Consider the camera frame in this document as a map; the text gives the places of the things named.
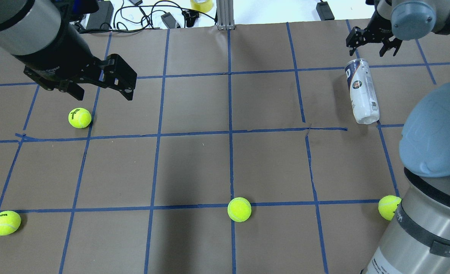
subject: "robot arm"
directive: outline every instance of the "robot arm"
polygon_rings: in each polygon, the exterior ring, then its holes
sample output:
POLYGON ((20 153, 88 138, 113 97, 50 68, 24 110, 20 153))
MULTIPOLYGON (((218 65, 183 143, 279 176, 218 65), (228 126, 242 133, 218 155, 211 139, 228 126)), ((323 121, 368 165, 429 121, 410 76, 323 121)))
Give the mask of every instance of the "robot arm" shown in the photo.
POLYGON ((97 10, 94 0, 0 0, 0 47, 23 62, 25 75, 46 90, 82 100, 78 84, 90 83, 132 100, 137 73, 118 54, 104 61, 94 57, 69 24, 97 10))
POLYGON ((367 28, 355 26, 348 35, 350 56, 368 43, 383 44, 381 57, 393 48, 395 56, 403 40, 419 39, 430 32, 450 34, 450 0, 366 0, 366 4, 374 5, 375 12, 367 28))

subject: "metal frame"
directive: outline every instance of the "metal frame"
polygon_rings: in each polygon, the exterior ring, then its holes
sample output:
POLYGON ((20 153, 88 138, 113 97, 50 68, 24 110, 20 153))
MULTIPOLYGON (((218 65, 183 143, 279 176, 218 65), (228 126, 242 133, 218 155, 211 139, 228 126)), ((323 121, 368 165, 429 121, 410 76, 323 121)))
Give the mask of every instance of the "metal frame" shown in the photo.
POLYGON ((216 0, 216 14, 218 15, 218 29, 235 29, 233 19, 233 0, 216 0))

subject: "white can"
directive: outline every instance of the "white can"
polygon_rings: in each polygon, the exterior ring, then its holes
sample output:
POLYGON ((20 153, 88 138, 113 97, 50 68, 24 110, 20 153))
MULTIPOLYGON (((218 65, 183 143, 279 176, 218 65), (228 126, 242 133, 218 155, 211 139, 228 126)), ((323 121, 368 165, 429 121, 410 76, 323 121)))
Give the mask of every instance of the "white can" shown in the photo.
POLYGON ((354 59, 348 62, 345 73, 357 123, 368 125, 378 121, 380 113, 369 63, 365 59, 354 59))

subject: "tape roll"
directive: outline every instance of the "tape roll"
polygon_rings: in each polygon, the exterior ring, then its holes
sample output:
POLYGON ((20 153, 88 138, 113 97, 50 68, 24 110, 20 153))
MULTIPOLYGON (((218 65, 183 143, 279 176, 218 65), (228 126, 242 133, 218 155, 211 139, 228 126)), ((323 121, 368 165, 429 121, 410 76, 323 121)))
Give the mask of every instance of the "tape roll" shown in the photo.
POLYGON ((201 12, 209 12, 213 7, 212 0, 190 0, 191 8, 201 12))

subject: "yellow-green tennis ball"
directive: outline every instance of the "yellow-green tennis ball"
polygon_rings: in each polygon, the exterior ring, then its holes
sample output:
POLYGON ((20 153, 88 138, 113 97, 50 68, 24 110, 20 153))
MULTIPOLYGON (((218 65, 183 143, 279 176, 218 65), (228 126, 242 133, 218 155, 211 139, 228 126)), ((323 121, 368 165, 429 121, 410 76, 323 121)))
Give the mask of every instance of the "yellow-green tennis ball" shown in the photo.
POLYGON ((75 108, 68 115, 68 120, 75 128, 85 128, 91 123, 91 113, 84 108, 75 108))
POLYGON ((13 211, 0 212, 0 236, 14 233, 20 226, 20 215, 13 211))
POLYGON ((228 216, 235 222, 246 221, 252 213, 252 207, 247 199, 237 197, 228 204, 228 216))
POLYGON ((401 203, 401 198, 388 195, 378 201, 378 211, 384 219, 390 221, 394 217, 397 206, 401 203))

